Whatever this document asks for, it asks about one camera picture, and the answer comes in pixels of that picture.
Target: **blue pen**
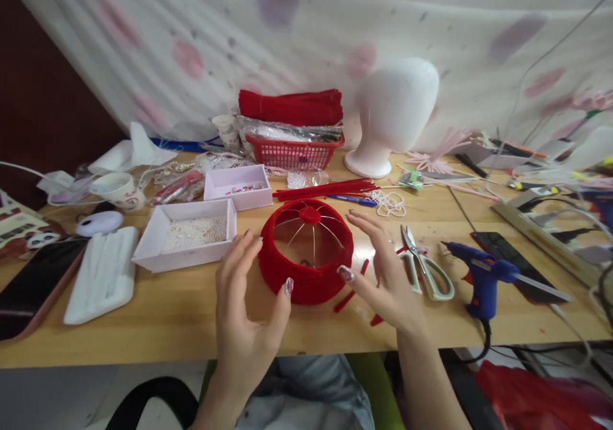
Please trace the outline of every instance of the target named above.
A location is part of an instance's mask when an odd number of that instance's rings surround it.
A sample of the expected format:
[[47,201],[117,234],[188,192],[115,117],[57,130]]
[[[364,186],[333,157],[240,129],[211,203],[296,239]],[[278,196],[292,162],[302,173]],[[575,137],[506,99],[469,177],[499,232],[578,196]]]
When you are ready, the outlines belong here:
[[362,198],[345,197],[345,196],[326,196],[326,197],[328,197],[328,198],[335,198],[337,200],[350,201],[351,203],[357,203],[357,204],[360,204],[362,206],[369,206],[371,208],[374,208],[375,206],[378,205],[377,202],[375,202],[374,200],[371,200],[371,199],[362,199]]

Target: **scissors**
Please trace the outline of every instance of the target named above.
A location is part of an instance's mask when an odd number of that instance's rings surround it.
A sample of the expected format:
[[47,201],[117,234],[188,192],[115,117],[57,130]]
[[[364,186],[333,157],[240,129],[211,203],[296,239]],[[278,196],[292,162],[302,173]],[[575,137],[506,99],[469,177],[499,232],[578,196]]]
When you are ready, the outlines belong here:
[[[447,275],[436,262],[419,252],[415,238],[413,237],[411,229],[409,229],[408,226],[400,226],[400,231],[402,232],[404,244],[408,248],[407,251],[401,253],[400,257],[407,261],[407,264],[411,269],[411,287],[413,288],[413,291],[422,294],[420,280],[418,278],[418,273],[415,266],[415,260],[417,260],[430,299],[434,301],[448,301],[453,299],[455,296],[455,288],[453,287],[453,283],[451,282],[449,275]],[[429,267],[432,267],[444,280],[446,286],[445,293],[439,289],[439,286],[436,280],[433,278]]]

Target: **red velvet lamp shade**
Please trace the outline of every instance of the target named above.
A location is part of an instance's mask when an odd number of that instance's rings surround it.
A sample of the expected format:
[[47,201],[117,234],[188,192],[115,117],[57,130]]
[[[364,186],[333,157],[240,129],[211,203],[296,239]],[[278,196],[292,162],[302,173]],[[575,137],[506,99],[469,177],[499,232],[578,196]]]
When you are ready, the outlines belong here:
[[317,305],[345,286],[337,268],[351,266],[353,237],[343,217],[327,203],[285,203],[266,221],[262,241],[260,270],[275,294],[292,277],[292,302]]

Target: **glue gun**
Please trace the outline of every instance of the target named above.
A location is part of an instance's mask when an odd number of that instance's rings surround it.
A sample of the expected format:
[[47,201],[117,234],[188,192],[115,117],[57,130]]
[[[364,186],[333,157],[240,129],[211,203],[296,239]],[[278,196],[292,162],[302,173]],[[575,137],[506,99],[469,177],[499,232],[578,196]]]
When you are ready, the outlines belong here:
[[496,288],[499,281],[513,283],[519,269],[491,254],[454,242],[441,242],[468,266],[463,278],[474,286],[473,299],[466,305],[468,313],[478,319],[491,320],[496,315]]

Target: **white backdrop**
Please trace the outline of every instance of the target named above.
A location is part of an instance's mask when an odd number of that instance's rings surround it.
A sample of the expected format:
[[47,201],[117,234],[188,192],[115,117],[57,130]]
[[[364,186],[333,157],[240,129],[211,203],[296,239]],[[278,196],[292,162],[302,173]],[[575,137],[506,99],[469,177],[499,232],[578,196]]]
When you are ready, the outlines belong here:
[[[404,56],[441,74],[418,150],[450,125],[504,134],[518,94],[509,134],[523,141],[547,104],[590,81],[613,88],[613,0],[521,89],[528,66],[598,0],[23,1],[121,124],[136,119],[171,139],[211,137],[208,119],[235,105],[240,88],[339,88],[352,121],[361,80]],[[533,145],[580,115],[554,118]],[[611,120],[603,113],[594,124]]]

